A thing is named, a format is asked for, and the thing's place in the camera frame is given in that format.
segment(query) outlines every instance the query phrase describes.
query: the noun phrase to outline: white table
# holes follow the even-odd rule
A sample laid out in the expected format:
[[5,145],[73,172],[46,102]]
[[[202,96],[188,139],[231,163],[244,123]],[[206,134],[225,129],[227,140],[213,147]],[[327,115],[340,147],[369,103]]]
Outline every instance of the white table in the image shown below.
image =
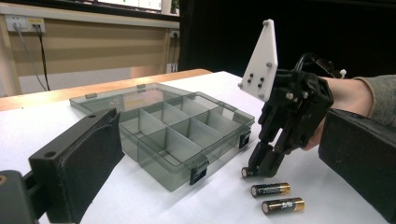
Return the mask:
[[[189,77],[163,84],[201,91],[256,118],[263,102],[237,87],[241,78],[225,73]],[[25,175],[28,158],[84,115],[68,101],[0,112],[0,170]],[[216,161],[209,174],[169,192],[137,162],[125,156],[93,200],[81,223],[387,223],[348,183],[318,158],[318,148],[294,150],[273,178],[244,179],[241,169],[258,142],[261,126],[252,126],[250,143],[230,161]],[[254,184],[288,182],[291,194],[253,198]],[[266,216],[262,201],[301,197],[303,212]],[[43,216],[40,223],[48,223]]]

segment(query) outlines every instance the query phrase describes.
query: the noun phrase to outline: wall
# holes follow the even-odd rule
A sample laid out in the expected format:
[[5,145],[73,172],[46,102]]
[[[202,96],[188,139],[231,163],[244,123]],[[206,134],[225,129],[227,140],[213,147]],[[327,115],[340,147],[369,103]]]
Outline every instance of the wall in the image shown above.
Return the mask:
[[[12,4],[0,5],[0,14],[25,15],[33,12],[42,15],[40,17],[45,20],[46,33],[43,35],[43,44],[49,79],[54,74],[145,66],[155,68],[150,70],[150,74],[145,75],[162,74],[166,72],[166,65],[173,61],[171,55],[174,47],[178,53],[178,45],[172,43],[170,37],[170,32],[178,29],[178,22],[175,21],[125,18]],[[19,35],[6,30],[4,15],[1,15],[0,25],[4,45],[0,49],[0,54],[9,61],[7,66],[10,66],[8,71],[11,73],[1,80],[3,86],[14,85],[13,88],[4,88],[7,95],[20,94],[20,77],[32,76],[35,70]],[[44,74],[37,34],[22,33],[22,36],[33,56],[37,73]]]

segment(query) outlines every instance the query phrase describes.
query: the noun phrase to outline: screw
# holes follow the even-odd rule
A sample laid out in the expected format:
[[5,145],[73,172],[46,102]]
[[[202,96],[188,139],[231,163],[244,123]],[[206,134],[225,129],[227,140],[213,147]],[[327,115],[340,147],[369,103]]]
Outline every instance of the screw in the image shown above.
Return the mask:
[[293,93],[292,92],[288,92],[288,93],[286,93],[286,99],[288,99],[288,100],[292,100],[294,98],[294,95],[293,95]]
[[308,98],[308,95],[309,95],[308,92],[306,92],[306,91],[303,92],[304,99]]

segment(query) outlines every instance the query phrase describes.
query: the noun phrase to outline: human hand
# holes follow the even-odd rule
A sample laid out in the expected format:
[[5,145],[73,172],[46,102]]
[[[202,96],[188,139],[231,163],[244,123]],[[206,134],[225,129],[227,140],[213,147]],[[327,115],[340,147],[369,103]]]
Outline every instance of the human hand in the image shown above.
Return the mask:
[[[369,87],[363,81],[358,79],[322,78],[327,80],[332,91],[332,98],[334,99],[332,108],[346,110],[364,117],[369,116],[373,106],[373,96]],[[304,148],[305,150],[311,149],[320,143],[323,125],[324,120],[309,139],[308,144]]]

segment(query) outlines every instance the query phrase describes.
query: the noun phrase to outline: gray sleeve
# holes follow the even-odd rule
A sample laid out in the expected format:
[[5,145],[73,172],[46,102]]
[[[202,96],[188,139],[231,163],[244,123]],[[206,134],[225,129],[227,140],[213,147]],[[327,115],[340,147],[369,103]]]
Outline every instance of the gray sleeve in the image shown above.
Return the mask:
[[373,107],[369,118],[396,130],[396,75],[380,77],[355,77],[369,87]]

